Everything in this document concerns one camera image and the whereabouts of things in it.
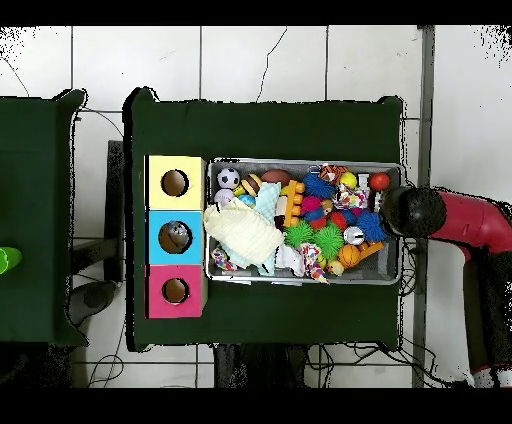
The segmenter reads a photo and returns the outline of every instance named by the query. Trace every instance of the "green table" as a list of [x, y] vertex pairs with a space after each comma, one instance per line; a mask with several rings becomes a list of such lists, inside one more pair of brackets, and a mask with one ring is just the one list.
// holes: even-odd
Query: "green table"
[[397, 347], [398, 283], [294, 287], [210, 281], [201, 318], [145, 319], [143, 158], [150, 154], [399, 163], [398, 98], [378, 103], [155, 102], [152, 92], [143, 88], [134, 90], [123, 110], [130, 349], [152, 343], [341, 341], [382, 341]]
[[0, 98], [0, 246], [22, 262], [0, 275], [0, 340], [81, 345], [65, 315], [70, 276], [70, 128], [82, 91]]

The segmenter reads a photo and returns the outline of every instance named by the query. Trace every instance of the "pink toy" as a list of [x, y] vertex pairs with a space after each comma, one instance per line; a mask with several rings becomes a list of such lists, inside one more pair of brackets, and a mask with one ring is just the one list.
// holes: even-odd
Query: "pink toy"
[[300, 214], [304, 215], [322, 206], [322, 199], [315, 196], [306, 196], [302, 199]]

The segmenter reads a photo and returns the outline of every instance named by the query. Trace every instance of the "white toy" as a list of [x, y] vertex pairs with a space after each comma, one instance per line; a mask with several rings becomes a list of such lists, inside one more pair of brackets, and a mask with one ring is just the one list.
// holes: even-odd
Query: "white toy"
[[233, 190], [240, 184], [240, 174], [236, 169], [224, 168], [217, 174], [217, 181], [220, 188], [229, 188]]

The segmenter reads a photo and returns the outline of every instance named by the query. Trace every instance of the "toy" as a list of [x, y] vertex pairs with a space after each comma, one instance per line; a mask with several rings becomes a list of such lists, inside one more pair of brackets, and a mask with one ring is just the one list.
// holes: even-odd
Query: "toy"
[[281, 183], [281, 187], [290, 184], [292, 176], [282, 169], [271, 169], [261, 176], [261, 181], [266, 183]]
[[367, 241], [377, 242], [386, 239], [386, 233], [380, 226], [380, 218], [377, 213], [364, 209], [357, 218], [357, 226], [363, 231]]
[[285, 244], [281, 244], [277, 248], [275, 266], [276, 268], [291, 268], [296, 277], [302, 277], [306, 272], [301, 254]]
[[329, 220], [336, 225], [341, 231], [345, 231], [348, 227], [347, 221], [341, 212], [331, 212], [328, 215]]
[[357, 186], [357, 178], [352, 172], [345, 172], [340, 178], [340, 184], [348, 187], [350, 190], [354, 190]]
[[357, 217], [350, 209], [343, 209], [340, 211], [340, 213], [343, 215], [343, 218], [345, 218], [347, 225], [354, 225], [357, 222]]
[[331, 259], [330, 261], [327, 261], [326, 271], [329, 274], [334, 274], [340, 277], [341, 274], [343, 274], [343, 271], [345, 271], [345, 268], [343, 268], [343, 265], [341, 265], [340, 261], [337, 261], [336, 259]]
[[318, 178], [327, 181], [329, 184], [338, 185], [340, 183], [341, 176], [347, 172], [347, 168], [338, 165], [329, 165], [324, 163], [322, 169], [318, 174]]
[[240, 175], [233, 168], [224, 168], [217, 174], [220, 188], [234, 189], [240, 184]]
[[367, 205], [367, 196], [364, 190], [350, 190], [346, 185], [339, 184], [332, 196], [337, 209], [362, 208]]
[[313, 172], [308, 172], [302, 180], [306, 186], [306, 195], [320, 197], [322, 199], [330, 199], [336, 187], [330, 185], [328, 182], [318, 178]]
[[302, 199], [300, 214], [304, 215], [308, 212], [313, 212], [320, 207], [322, 207], [322, 199], [315, 196], [306, 196]]
[[216, 247], [211, 253], [212, 259], [220, 269], [225, 271], [236, 271], [237, 266], [229, 262], [228, 255], [220, 247]]
[[362, 242], [359, 246], [359, 251], [361, 252], [360, 258], [363, 260], [374, 253], [377, 253], [380, 249], [384, 247], [384, 245], [378, 241], [376, 243], [370, 242]]
[[294, 227], [299, 223], [300, 205], [302, 204], [302, 195], [305, 186], [295, 180], [290, 180], [290, 184], [281, 190], [281, 194], [287, 196], [286, 211], [284, 214], [284, 226]]
[[357, 246], [345, 244], [338, 252], [338, 259], [344, 268], [352, 268], [361, 260], [361, 253]]
[[348, 227], [343, 233], [343, 238], [347, 243], [357, 246], [364, 241], [364, 234], [358, 227]]
[[191, 236], [187, 227], [180, 221], [171, 221], [164, 224], [158, 232], [158, 243], [167, 253], [184, 252], [190, 245]]
[[308, 274], [313, 280], [329, 284], [329, 280], [325, 276], [324, 270], [318, 263], [318, 256], [322, 253], [319, 247], [311, 243], [302, 243], [300, 245], [299, 252], [304, 260], [306, 274]]
[[312, 241], [322, 250], [326, 259], [334, 259], [344, 244], [340, 229], [332, 222], [315, 232]]
[[385, 172], [377, 172], [370, 177], [370, 188], [374, 191], [382, 191], [388, 188], [390, 183], [389, 175]]
[[330, 200], [330, 199], [322, 200], [322, 209], [324, 210], [324, 215], [328, 215], [329, 213], [331, 213], [332, 208], [333, 208], [332, 200]]
[[238, 196], [238, 199], [244, 204], [249, 206], [251, 209], [256, 206], [256, 200], [254, 197], [249, 196], [248, 194], [242, 194], [241, 196]]
[[235, 195], [229, 188], [221, 188], [215, 193], [215, 196], [213, 196], [213, 201], [221, 206], [226, 206], [233, 197], [235, 197]]
[[298, 248], [301, 243], [309, 243], [313, 237], [313, 230], [307, 222], [300, 220], [295, 227], [285, 231], [284, 241], [288, 246]]
[[318, 265], [320, 265], [320, 268], [325, 269], [327, 266], [327, 259], [325, 259], [321, 254], [318, 255], [318, 258], [316, 258]]
[[241, 185], [247, 194], [250, 194], [252, 197], [256, 197], [258, 191], [260, 191], [261, 182], [262, 181], [257, 175], [249, 174], [242, 180]]

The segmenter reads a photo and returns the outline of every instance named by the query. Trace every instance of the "pink box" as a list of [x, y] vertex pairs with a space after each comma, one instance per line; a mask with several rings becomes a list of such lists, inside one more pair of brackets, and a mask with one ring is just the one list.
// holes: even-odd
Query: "pink box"
[[[177, 304], [168, 302], [162, 293], [164, 284], [173, 278], [182, 279], [188, 286], [188, 296]], [[150, 319], [200, 317], [207, 289], [208, 282], [201, 265], [150, 265], [146, 316]]]

